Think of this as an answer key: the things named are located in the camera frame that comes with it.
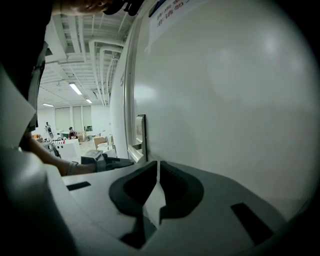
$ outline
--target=white ceiling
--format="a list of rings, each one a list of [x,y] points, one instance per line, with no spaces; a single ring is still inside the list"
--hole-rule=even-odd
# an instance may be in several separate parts
[[[87,62],[84,61],[81,51],[79,18],[65,15],[57,15],[51,18],[45,35],[45,41],[48,43],[50,50],[47,54],[50,55],[45,58],[46,65],[38,94],[38,109],[47,108],[43,106],[43,103],[55,107],[88,104],[86,99],[90,99],[94,104],[102,104],[95,83],[89,40],[93,37],[103,37],[125,42],[135,19],[135,17],[125,14],[126,12],[120,10],[114,15],[100,13],[83,16],[83,37]],[[98,81],[100,81],[99,49],[104,45],[103,43],[95,43],[95,65]],[[112,52],[105,51],[104,54],[103,77],[105,81],[108,66],[112,59]],[[69,86],[71,82],[76,84],[82,95],[78,95],[72,90]]]

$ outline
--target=ceiling light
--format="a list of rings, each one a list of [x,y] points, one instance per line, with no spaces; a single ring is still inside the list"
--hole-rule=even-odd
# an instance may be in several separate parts
[[[74,83],[69,83],[69,85],[71,86],[71,88],[78,94],[81,95],[81,91],[78,89],[78,87],[76,87],[76,85]]]

